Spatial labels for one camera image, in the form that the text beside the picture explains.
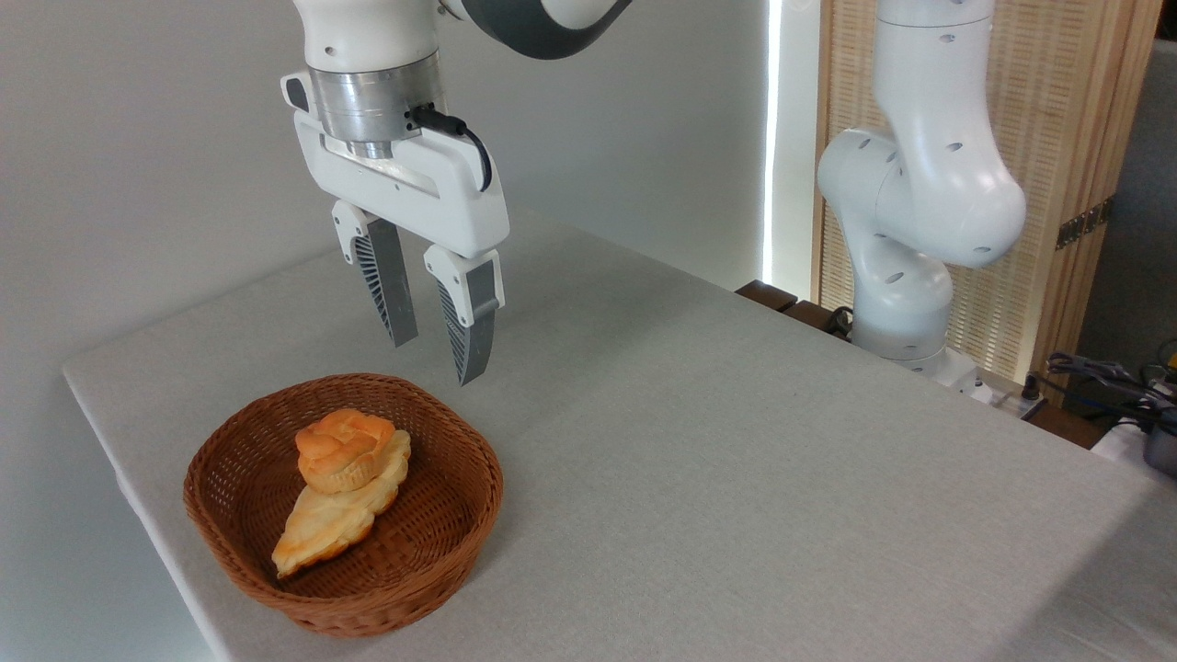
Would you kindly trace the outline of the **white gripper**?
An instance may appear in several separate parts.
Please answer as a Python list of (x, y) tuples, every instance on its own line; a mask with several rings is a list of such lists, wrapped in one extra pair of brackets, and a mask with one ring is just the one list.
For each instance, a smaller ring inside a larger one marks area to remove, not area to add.
[(479, 151), (420, 130), (377, 159), (353, 154), (302, 110), (294, 110), (293, 121), (313, 180), (338, 200), (331, 216), (343, 256), (360, 269), (395, 347), (417, 336), (398, 225), (435, 244), (424, 259), (438, 282), (458, 380), (476, 380), (487, 368), (496, 312), (505, 304), (500, 256), (492, 249), (508, 238), (501, 185), (483, 191)]

